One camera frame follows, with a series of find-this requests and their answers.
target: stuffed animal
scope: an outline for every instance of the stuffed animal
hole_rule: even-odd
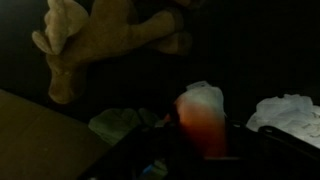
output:
[[[186,7],[197,2],[175,1]],[[52,73],[49,96],[60,104],[84,92],[90,63],[141,46],[185,55],[192,44],[190,34],[182,32],[183,18],[177,9],[165,9],[139,23],[132,0],[95,0],[90,17],[73,0],[48,0],[48,5],[46,30],[33,32],[32,39],[46,53]]]

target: dark background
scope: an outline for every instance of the dark background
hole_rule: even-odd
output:
[[[93,1],[78,2],[90,10]],[[137,4],[141,20],[167,6],[176,5]],[[31,40],[33,30],[44,30],[47,2],[0,0],[0,88],[83,122],[106,108],[146,107],[164,115],[185,86],[199,80],[223,90],[233,120],[248,120],[260,100],[284,93],[320,104],[316,1],[207,0],[196,11],[181,9],[194,37],[188,57],[138,49],[92,64],[86,94],[61,106],[48,98],[50,71]]]

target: white cloth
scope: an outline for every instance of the white cloth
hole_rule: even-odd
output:
[[[285,95],[257,104],[257,112],[247,123],[252,131],[273,126],[320,148],[320,107],[310,97]]]

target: tan plush toy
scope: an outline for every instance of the tan plush toy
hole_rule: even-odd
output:
[[[191,0],[175,0],[183,6]],[[90,63],[121,56],[147,45],[163,53],[184,55],[192,44],[178,10],[166,9],[139,23],[131,0],[95,0],[89,17],[73,0],[48,0],[44,33],[32,33],[34,43],[46,53],[52,72],[50,97],[67,104],[85,90]]]

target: green cloth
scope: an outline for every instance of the green cloth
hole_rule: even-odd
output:
[[[108,109],[92,118],[89,128],[105,142],[114,146],[133,128],[144,123],[154,126],[160,118],[146,109]]]

